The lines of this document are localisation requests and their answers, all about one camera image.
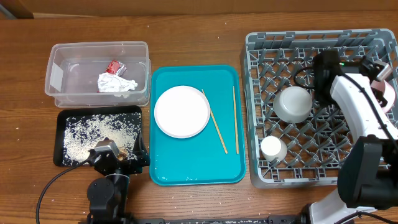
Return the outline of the pink small bowl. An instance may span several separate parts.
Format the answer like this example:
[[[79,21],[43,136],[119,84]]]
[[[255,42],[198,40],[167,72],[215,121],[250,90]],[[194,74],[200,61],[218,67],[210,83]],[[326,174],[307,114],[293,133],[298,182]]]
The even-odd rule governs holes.
[[[371,89],[384,113],[394,106],[396,93],[393,87],[386,81],[371,83]]]

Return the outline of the white napkin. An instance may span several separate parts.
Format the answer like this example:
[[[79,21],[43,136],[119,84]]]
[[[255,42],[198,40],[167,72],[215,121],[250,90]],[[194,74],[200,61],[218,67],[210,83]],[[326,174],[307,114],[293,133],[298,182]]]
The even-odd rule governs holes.
[[[127,98],[129,91],[134,91],[138,83],[134,80],[126,80],[110,73],[99,74],[98,91],[100,93],[116,93],[115,96]]]

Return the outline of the grey white bowl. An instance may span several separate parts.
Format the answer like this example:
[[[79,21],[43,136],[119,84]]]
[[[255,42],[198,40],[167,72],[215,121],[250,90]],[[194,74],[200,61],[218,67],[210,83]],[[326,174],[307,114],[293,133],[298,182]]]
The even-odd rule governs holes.
[[[312,96],[298,86],[291,86],[276,95],[273,109],[279,119],[286,123],[305,121],[312,108]]]

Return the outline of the red snack wrapper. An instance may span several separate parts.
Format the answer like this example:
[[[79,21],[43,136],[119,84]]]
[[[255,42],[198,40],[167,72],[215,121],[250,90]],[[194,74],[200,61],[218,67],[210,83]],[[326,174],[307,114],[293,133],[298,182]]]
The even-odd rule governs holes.
[[[107,66],[105,72],[121,77],[126,72],[126,70],[127,67],[124,63],[117,60],[112,60]]]

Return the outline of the white cup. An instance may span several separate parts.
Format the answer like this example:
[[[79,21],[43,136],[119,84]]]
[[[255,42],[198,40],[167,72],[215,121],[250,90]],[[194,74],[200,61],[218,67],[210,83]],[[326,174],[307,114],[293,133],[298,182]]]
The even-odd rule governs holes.
[[[287,146],[283,140],[275,136],[265,137],[260,144],[264,158],[272,162],[274,159],[283,160],[287,155]]]

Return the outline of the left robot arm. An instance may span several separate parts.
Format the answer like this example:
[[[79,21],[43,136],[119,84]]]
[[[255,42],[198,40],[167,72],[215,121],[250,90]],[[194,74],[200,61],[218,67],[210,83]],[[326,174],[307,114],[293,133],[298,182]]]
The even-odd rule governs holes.
[[[142,135],[134,141],[133,159],[123,159],[121,150],[113,140],[100,141],[90,150],[88,163],[102,174],[102,178],[92,181],[87,190],[90,201],[88,223],[137,223],[126,212],[126,202],[130,176],[140,174],[150,165],[150,158]]]

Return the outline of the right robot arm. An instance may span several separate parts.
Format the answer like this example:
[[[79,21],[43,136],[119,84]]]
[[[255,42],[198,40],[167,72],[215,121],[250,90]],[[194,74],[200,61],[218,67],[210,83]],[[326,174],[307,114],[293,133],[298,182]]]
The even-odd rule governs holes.
[[[343,113],[354,145],[339,169],[337,188],[308,204],[300,223],[350,223],[376,210],[397,206],[397,128],[383,108],[382,92],[372,88],[391,76],[391,66],[367,56],[343,62],[335,50],[312,60],[315,99]]]

